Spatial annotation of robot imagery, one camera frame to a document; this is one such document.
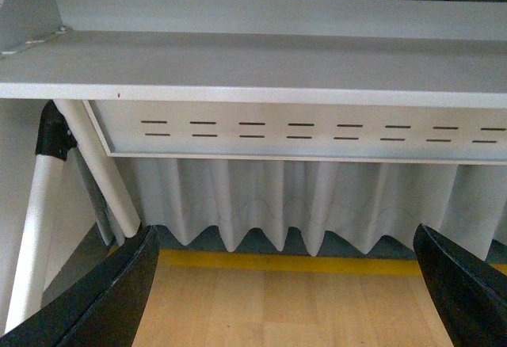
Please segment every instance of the yellow baseboard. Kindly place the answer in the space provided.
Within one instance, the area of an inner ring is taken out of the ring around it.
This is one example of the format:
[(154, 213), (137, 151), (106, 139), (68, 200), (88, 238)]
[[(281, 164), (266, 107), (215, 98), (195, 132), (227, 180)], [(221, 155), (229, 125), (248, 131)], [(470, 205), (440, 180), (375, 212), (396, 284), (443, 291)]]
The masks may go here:
[[(160, 265), (199, 268), (256, 269), (283, 272), (379, 274), (420, 276), (417, 261), (373, 258), (308, 257), (272, 254), (234, 254), (187, 250), (161, 250)], [(507, 265), (493, 264), (503, 273)]]

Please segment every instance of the curtain pleat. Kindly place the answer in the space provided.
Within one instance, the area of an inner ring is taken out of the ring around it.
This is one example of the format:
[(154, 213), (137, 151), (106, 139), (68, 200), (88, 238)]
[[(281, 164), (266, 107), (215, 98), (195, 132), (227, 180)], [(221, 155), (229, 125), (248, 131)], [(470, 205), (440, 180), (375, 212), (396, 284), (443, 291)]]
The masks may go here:
[(227, 250), (252, 228), (278, 249), (289, 227), (310, 255), (326, 231), (366, 254), (384, 235), (409, 248), (419, 223), (485, 258), (507, 239), (507, 167), (120, 158), (145, 224), (184, 245), (216, 225)]

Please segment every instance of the desk top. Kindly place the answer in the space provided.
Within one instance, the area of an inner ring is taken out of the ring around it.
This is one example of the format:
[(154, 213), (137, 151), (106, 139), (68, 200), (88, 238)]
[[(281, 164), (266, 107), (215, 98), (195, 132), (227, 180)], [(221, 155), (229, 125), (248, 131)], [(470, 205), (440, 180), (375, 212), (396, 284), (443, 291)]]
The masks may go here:
[(507, 41), (69, 31), (0, 60), (2, 97), (507, 107)]

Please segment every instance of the white metal leg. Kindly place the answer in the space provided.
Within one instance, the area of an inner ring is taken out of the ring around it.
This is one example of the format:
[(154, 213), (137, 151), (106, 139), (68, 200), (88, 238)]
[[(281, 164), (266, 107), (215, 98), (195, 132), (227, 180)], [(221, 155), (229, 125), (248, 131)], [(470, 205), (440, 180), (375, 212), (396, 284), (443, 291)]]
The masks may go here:
[(55, 104), (65, 116), (78, 141), (79, 150), (122, 231), (131, 238), (139, 229), (139, 215), (114, 160), (104, 151), (84, 104), (77, 100), (55, 100)]
[(64, 163), (47, 155), (36, 157), (6, 331), (40, 310)]

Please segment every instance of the wall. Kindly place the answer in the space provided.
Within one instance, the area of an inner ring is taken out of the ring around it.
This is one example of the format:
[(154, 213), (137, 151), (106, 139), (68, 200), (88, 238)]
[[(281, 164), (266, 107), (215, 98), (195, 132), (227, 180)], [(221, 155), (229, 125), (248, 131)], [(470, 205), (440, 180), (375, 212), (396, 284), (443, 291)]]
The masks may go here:
[[(44, 101), (0, 99), (0, 335), (4, 333), (17, 255), (25, 223), (40, 111)], [(95, 216), (71, 153), (61, 185), (51, 237), (47, 287), (88, 230)]]

